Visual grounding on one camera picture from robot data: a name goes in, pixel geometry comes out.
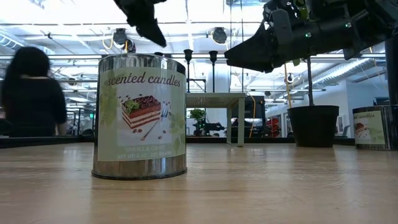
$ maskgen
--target woman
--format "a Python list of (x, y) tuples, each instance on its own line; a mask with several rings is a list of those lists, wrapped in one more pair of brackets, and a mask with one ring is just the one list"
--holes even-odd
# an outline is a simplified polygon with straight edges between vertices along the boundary
[(10, 137), (66, 133), (65, 97), (49, 70), (49, 58), (35, 47), (19, 49), (12, 59), (1, 88), (1, 104), (13, 125)]

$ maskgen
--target table surface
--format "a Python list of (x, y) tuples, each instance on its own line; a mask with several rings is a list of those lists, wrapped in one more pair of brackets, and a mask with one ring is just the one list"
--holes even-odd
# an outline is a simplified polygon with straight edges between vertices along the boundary
[(189, 144), (188, 174), (90, 175), (93, 144), (0, 149), (0, 223), (398, 223), (398, 152)]
[(245, 98), (245, 93), (186, 93), (187, 108), (227, 108)]

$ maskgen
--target black shirt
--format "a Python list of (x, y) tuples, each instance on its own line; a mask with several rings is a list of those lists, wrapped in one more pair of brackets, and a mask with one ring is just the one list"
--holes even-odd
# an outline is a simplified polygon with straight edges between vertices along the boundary
[(61, 86), (51, 78), (20, 79), (4, 110), (13, 125), (10, 137), (53, 136), (56, 124), (67, 120)]

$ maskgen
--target black plant pot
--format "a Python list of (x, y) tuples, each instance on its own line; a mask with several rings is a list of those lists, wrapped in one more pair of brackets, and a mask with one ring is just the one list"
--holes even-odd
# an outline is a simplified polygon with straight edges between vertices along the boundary
[(288, 109), (297, 147), (333, 147), (338, 106), (301, 106)]

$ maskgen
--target black hair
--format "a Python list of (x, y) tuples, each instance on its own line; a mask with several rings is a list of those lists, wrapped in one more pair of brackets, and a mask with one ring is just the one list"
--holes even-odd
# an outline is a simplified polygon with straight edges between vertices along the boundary
[(18, 86), (21, 75), (47, 77), (49, 70), (50, 60), (43, 51), (35, 47), (20, 48), (7, 67), (1, 87), (1, 104), (7, 106), (7, 101)]

